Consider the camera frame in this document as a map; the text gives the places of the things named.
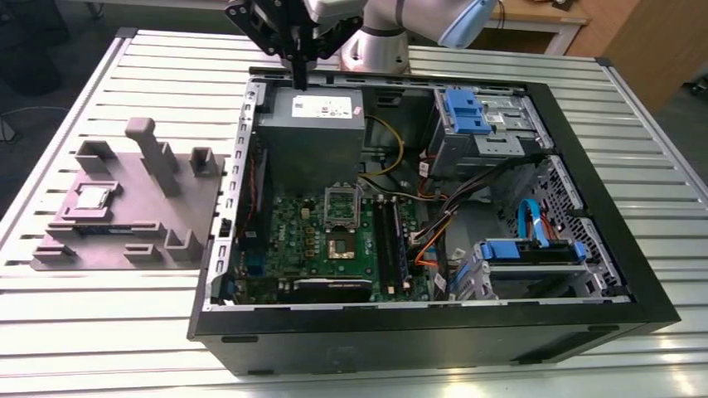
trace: metal worktable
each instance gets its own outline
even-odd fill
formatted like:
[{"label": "metal worktable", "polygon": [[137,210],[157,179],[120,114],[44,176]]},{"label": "metal worktable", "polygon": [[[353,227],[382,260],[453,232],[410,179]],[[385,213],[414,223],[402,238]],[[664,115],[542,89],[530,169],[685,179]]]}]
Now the metal worktable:
[{"label": "metal worktable", "polygon": [[[594,397],[708,391],[708,191],[613,68],[585,58],[424,47],[410,49],[410,62],[416,74],[549,85],[682,322],[557,365],[236,378],[185,339],[197,271],[34,272],[30,253],[74,179],[81,141],[105,139],[113,150],[137,152],[122,129],[128,118],[146,116],[174,153],[209,146],[228,154],[248,68],[278,65],[244,37],[140,31],[114,39],[0,222],[0,393],[233,396],[238,389],[249,396]],[[334,68],[336,61],[321,67]]]}]

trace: green motherboard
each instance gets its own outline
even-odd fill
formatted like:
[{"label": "green motherboard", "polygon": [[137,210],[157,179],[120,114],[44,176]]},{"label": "green motherboard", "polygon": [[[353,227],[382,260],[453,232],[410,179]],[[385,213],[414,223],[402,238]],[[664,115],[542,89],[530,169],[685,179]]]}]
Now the green motherboard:
[{"label": "green motherboard", "polygon": [[[373,302],[428,300],[426,273],[410,276],[405,291],[381,288],[373,215],[377,202],[373,198],[361,198],[358,206],[353,206],[352,199],[338,194],[329,195],[328,201],[324,196],[274,198],[265,256],[261,259],[249,256],[245,260],[246,263],[260,262],[262,267],[260,278],[248,278],[250,303],[274,303],[273,281],[301,278],[370,280],[369,301]],[[406,239],[409,231],[418,229],[416,204],[408,199],[397,201],[397,209]],[[354,212],[358,212],[357,228],[332,227],[328,220],[350,219]]]}]

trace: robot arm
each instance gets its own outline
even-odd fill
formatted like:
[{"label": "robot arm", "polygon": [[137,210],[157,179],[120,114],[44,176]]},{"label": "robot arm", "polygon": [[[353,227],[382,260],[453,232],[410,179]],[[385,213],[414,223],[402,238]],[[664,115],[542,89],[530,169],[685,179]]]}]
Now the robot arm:
[{"label": "robot arm", "polygon": [[225,15],[306,89],[308,70],[328,59],[361,27],[366,0],[230,0]]},{"label": "robot arm", "polygon": [[230,0],[225,14],[262,52],[280,56],[293,87],[305,90],[317,58],[328,59],[342,46],[344,69],[390,73],[408,67],[405,30],[465,48],[497,1]]},{"label": "robot arm", "polygon": [[440,46],[469,46],[498,0],[369,0],[364,26],[341,48],[341,67],[380,73],[408,70],[408,38],[414,32]]}]

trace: ram slot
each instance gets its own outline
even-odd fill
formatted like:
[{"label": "ram slot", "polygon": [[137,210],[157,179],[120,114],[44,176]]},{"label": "ram slot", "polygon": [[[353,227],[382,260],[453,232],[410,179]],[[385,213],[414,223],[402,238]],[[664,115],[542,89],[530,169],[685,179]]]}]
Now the ram slot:
[{"label": "ram slot", "polygon": [[376,239],[376,262],[378,265],[378,284],[382,294],[394,292],[393,270],[390,267],[393,256],[388,239],[389,226],[386,222],[386,203],[377,201],[373,206],[373,238]]}]

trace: open computer tower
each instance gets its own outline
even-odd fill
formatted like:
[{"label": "open computer tower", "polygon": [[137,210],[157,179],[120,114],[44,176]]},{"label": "open computer tower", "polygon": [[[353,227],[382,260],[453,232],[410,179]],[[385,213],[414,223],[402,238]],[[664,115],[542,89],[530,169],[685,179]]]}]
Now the open computer tower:
[{"label": "open computer tower", "polygon": [[233,373],[558,362],[678,321],[546,85],[250,75],[188,332]]}]

